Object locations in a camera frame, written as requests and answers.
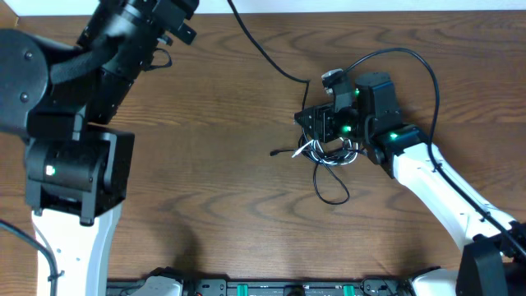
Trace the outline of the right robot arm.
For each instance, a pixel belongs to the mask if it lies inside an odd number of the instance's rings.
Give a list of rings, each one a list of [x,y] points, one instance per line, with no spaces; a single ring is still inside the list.
[[[295,113],[316,162],[363,153],[413,192],[462,252],[457,271],[432,268],[399,284],[399,295],[523,295],[525,225],[482,197],[445,161],[419,127],[405,123],[384,72],[351,81],[335,69],[322,77],[333,100]]]

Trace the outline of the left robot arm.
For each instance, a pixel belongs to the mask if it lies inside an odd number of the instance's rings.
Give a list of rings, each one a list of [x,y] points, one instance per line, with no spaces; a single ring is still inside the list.
[[[25,143],[40,295],[104,295],[135,137],[109,127],[156,51],[189,44],[192,0],[103,0],[73,46],[1,32],[1,129]]]

